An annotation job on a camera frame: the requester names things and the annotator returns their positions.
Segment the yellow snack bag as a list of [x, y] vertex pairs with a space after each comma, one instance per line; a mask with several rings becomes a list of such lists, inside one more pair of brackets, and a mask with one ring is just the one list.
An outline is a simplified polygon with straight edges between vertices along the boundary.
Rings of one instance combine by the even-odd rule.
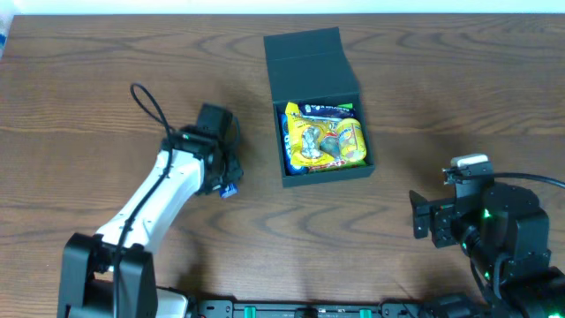
[[287, 103], [285, 115], [292, 165], [313, 167], [341, 160], [336, 134], [337, 118], [306, 117], [294, 102]]

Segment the blue Eclipse mints box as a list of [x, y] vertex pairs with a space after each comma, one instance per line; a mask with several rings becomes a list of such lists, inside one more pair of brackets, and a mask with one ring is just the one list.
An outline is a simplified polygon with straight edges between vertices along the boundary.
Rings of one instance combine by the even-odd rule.
[[222, 199], [227, 199], [232, 195], [238, 194], [239, 190], [236, 183], [230, 183], [227, 185], [223, 185], [220, 190], [219, 194]]

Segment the blue Oreo cookie pack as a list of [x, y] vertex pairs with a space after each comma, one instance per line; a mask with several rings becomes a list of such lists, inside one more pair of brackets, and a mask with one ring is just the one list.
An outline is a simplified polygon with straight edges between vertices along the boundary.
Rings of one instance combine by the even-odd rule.
[[283, 158], [286, 173], [289, 176], [304, 175], [308, 172], [308, 168], [300, 165], [293, 165], [291, 163], [291, 149], [290, 149], [290, 134], [288, 128], [288, 119], [285, 114], [279, 115], [279, 122], [282, 131], [282, 146], [284, 149]]

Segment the dark green box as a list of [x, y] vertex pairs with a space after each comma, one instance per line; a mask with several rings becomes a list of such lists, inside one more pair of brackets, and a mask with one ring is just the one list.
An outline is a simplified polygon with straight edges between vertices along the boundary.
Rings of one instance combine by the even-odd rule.
[[[368, 178], [376, 163], [365, 121], [358, 79], [347, 59], [337, 27], [263, 38], [268, 80], [273, 100], [275, 136], [284, 187], [316, 185]], [[288, 102], [337, 106], [351, 104], [361, 124], [367, 155], [360, 167], [291, 175], [280, 120]]]

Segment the blue Dairy Milk chocolate bar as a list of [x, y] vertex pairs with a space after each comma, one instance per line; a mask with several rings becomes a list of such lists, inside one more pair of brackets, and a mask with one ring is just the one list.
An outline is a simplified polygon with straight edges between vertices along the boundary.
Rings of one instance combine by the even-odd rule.
[[353, 118], [355, 110], [352, 104], [332, 105], [315, 105], [315, 104], [299, 104], [298, 108], [305, 117], [323, 117], [323, 118]]

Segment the yellow gum bottle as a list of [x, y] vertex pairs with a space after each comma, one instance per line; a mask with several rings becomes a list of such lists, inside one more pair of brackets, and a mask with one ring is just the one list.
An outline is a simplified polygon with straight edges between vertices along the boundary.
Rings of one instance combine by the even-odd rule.
[[365, 138], [361, 124], [355, 118], [341, 120], [336, 127], [336, 133], [343, 160], [355, 163], [365, 158], [367, 153]]

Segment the Haribo gummy bag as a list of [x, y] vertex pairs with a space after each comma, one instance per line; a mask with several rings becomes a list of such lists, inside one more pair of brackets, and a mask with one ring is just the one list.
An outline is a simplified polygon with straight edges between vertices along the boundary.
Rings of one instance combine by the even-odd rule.
[[325, 171], [325, 170], [337, 170], [340, 168], [345, 168], [345, 167], [357, 167], [357, 166], [364, 166], [365, 162], [364, 162], [365, 158], [361, 161], [355, 162], [355, 163], [351, 163], [351, 162], [347, 162], [345, 160], [343, 160], [341, 158], [340, 161], [336, 161], [333, 162], [331, 164], [328, 165], [322, 165], [322, 166], [313, 166], [310, 168], [310, 170], [313, 171]]

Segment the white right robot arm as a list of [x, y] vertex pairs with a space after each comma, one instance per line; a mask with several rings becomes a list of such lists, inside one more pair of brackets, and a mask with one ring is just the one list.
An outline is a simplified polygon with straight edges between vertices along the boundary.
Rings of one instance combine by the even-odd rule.
[[427, 304], [435, 317], [562, 317], [564, 274], [551, 266], [549, 217], [531, 190], [492, 180], [456, 186], [453, 198], [409, 193], [414, 236], [458, 245], [485, 303], [450, 296]]

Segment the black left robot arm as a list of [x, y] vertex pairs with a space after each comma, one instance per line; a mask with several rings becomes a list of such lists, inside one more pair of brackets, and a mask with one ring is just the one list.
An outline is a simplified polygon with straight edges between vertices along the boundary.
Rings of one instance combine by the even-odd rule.
[[154, 256], [184, 204], [241, 177], [231, 127], [185, 126], [162, 140], [154, 167], [94, 235], [73, 234], [63, 250], [57, 316], [195, 317], [195, 301], [157, 286]]

